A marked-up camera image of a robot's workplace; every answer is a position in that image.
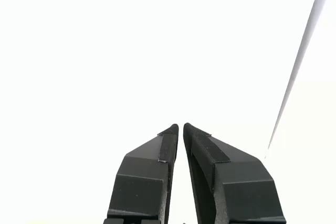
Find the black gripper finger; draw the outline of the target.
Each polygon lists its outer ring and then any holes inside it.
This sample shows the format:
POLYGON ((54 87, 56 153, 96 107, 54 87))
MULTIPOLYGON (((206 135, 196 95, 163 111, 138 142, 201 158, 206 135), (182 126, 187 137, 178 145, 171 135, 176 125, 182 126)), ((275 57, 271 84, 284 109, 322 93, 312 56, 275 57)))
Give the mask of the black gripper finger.
POLYGON ((168 222, 178 138, 173 124, 125 155, 105 223, 168 222))
POLYGON ((286 223, 262 162, 186 123, 183 139, 198 223, 286 223))

